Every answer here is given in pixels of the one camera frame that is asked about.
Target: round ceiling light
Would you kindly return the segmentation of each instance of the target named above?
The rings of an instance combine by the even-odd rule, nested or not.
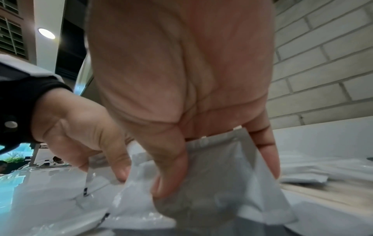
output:
[[[56,38],[54,36],[54,34],[52,32],[50,32],[49,30],[46,30],[46,29],[43,29],[43,28],[39,28],[38,31],[44,37],[47,37],[47,38],[50,38],[50,39],[55,39]]]

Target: finger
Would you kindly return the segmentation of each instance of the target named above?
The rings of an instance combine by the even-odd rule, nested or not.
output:
[[[273,176],[278,178],[280,176],[280,158],[267,111],[264,110],[255,119],[242,126],[249,132]]]
[[[179,127],[161,122],[139,124],[125,121],[123,124],[152,156],[160,171],[151,190],[153,197],[170,195],[180,185],[188,169],[185,140]]]
[[[120,128],[111,121],[102,129],[99,136],[99,146],[106,156],[115,176],[120,181],[128,178],[131,170],[131,159],[126,149],[125,134],[120,132]]]

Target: brick wall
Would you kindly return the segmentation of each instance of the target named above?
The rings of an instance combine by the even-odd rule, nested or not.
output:
[[[373,115],[373,0],[279,0],[273,129]]]

